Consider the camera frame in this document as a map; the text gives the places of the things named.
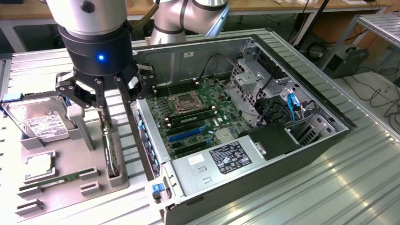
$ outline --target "white label sticker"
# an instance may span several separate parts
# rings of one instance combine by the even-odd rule
[[[68,133],[60,115],[26,119],[25,123],[40,139],[56,137]]]
[[[193,52],[186,52],[186,53],[182,54],[182,57],[184,58],[192,57],[193,54],[194,54]]]
[[[202,155],[200,154],[200,155],[196,155],[196,156],[188,158],[188,161],[189,161],[189,164],[190,164],[190,165],[194,165],[194,164],[197,164],[197,163],[200,163],[200,162],[204,161],[204,157],[202,157]]]

